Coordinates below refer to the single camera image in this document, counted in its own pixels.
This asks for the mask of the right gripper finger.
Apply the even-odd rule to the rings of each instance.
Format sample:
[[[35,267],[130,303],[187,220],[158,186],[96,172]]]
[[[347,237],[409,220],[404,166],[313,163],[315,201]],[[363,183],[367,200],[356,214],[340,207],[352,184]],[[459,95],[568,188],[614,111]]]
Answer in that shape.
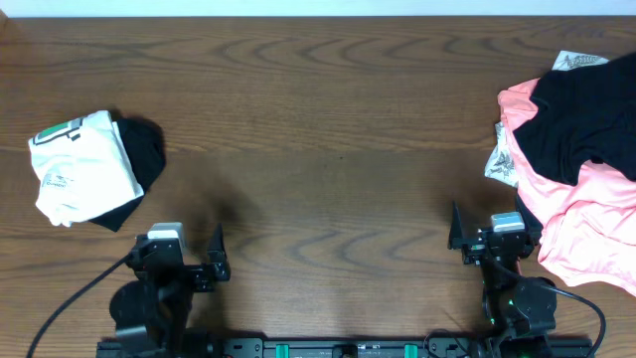
[[[464,234],[459,208],[455,201],[452,202],[452,219],[448,234],[447,248],[450,250],[461,249],[464,245]]]
[[[530,238],[530,242],[534,246],[537,246],[540,243],[540,238],[542,237],[542,231],[544,228],[543,224],[530,211],[519,194],[515,197],[515,206],[524,221],[526,233]]]

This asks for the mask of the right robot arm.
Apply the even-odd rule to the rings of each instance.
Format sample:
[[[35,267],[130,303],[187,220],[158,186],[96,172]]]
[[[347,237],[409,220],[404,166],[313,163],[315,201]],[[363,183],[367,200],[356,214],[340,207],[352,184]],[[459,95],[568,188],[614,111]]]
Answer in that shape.
[[[551,356],[547,334],[556,327],[556,295],[544,277],[521,274],[519,262],[539,244],[543,225],[520,198],[513,212],[495,214],[473,234],[452,205],[448,248],[483,276],[482,308],[493,331],[469,343],[470,357]]]

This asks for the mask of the white t-shirt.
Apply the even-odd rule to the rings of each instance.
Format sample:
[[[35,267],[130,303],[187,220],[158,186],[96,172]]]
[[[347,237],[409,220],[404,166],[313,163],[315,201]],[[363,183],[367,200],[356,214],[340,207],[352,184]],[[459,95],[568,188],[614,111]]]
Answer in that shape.
[[[36,207],[54,226],[89,221],[144,194],[106,110],[44,129],[28,145],[40,180]]]

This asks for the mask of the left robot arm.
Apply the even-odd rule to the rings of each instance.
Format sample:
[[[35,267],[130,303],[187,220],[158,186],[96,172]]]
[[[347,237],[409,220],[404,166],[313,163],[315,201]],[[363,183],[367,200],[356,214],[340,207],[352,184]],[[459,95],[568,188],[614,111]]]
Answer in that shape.
[[[136,238],[125,264],[136,280],[109,305],[122,357],[222,357],[223,344],[187,322],[196,293],[212,292],[231,278],[222,225],[216,225],[208,259],[184,263],[186,240],[179,222],[157,223]]]

